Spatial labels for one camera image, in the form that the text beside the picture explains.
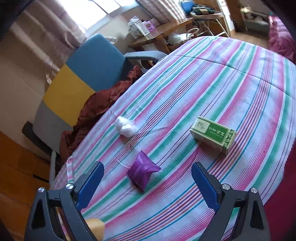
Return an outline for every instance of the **chair armrest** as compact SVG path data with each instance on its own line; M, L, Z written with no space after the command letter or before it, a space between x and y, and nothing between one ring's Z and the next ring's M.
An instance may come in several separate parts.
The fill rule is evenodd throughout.
M160 51L139 51L126 53L124 55L127 59L152 60L153 62L158 62L166 56L166 53Z
M53 150L52 156L50 158L50 169L49 169L49 186L53 188L54 180L55 180L55 162L57 159L57 153Z

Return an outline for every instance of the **pink pillow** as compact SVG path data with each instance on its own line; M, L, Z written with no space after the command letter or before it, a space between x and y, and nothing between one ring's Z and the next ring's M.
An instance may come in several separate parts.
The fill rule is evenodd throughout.
M295 41L276 16L269 16L269 49L296 64Z

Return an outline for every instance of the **green box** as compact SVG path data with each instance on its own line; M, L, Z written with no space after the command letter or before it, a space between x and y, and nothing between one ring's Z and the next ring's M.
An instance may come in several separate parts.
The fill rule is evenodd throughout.
M235 139L235 130L199 116L190 128L192 136L224 153L228 151Z

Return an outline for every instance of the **cardboard box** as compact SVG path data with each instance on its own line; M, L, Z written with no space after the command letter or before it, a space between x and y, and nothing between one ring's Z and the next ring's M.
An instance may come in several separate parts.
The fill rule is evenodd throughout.
M225 155L235 139L235 130L199 116L190 128L192 136Z
M132 31L135 31L137 35L148 35L150 32L148 29L144 26L144 24L141 22L141 20L137 17L134 16L131 18L131 20L128 22L128 26Z

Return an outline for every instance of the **screw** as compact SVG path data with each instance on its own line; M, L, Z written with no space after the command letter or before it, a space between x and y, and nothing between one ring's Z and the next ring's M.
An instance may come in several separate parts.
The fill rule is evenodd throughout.
M252 193L257 193L258 190L257 190L256 188L251 188L251 192L252 192Z
M44 192L44 191L45 191L45 188L44 187L38 188L38 192Z
M74 185L72 184L72 183L68 183L67 185L66 185L66 188L67 189L72 189L74 187Z
M225 190L229 190L230 189L230 186L228 184L223 184L222 185L222 188L225 189Z

